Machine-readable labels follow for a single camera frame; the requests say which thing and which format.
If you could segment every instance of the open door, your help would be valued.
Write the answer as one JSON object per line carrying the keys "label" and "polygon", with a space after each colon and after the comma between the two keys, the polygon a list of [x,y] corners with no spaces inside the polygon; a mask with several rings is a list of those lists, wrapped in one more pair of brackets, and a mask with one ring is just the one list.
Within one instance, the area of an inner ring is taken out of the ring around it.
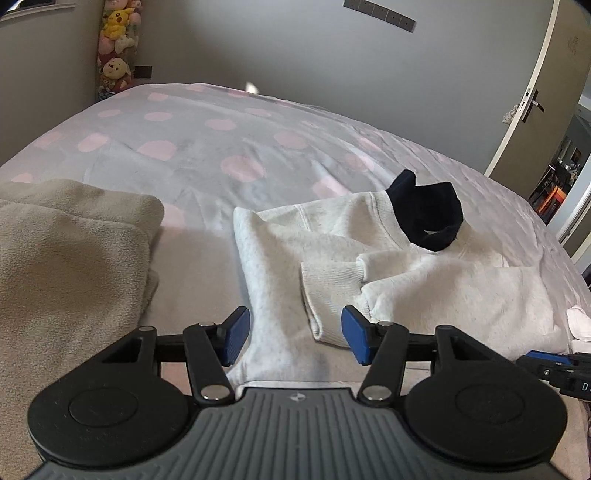
{"label": "open door", "polygon": [[569,127],[591,64],[588,14],[554,0],[527,90],[485,175],[529,198]]}

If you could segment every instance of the fleece blanket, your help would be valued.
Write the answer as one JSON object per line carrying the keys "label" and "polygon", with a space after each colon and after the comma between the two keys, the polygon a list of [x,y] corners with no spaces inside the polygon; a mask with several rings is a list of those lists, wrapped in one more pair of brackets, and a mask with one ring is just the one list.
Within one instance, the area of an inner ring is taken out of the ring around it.
{"label": "fleece blanket", "polygon": [[40,464],[34,396],[133,330],[157,286],[149,195],[72,180],[0,184],[0,478]]}

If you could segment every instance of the gray ribbed plate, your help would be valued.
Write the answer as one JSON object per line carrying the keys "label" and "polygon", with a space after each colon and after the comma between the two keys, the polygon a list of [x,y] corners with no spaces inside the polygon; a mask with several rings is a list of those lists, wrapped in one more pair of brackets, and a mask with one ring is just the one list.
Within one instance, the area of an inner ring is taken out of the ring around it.
{"label": "gray ribbed plate", "polygon": [[358,404],[348,389],[249,388],[207,408],[176,445],[116,471],[44,464],[31,480],[558,480],[549,464],[512,473],[449,465],[415,445],[397,415]]}

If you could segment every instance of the window sill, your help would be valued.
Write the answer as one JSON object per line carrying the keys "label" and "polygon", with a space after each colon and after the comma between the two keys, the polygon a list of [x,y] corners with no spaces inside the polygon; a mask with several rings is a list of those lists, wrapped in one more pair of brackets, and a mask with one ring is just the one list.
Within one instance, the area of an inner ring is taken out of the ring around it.
{"label": "window sill", "polygon": [[0,23],[12,20],[13,18],[28,17],[29,15],[40,14],[42,12],[53,12],[54,10],[64,10],[67,8],[74,8],[75,6],[75,2],[68,2],[58,3],[56,5],[40,5],[39,7],[24,8],[22,10],[17,9],[7,12],[2,18],[0,18]]}

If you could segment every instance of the plush toy storage column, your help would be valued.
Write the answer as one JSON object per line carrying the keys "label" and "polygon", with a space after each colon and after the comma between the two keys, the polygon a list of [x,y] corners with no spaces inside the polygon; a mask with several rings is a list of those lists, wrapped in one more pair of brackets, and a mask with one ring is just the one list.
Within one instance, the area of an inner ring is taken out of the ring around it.
{"label": "plush toy storage column", "polygon": [[99,36],[98,100],[131,87],[142,21],[142,0],[106,0]]}

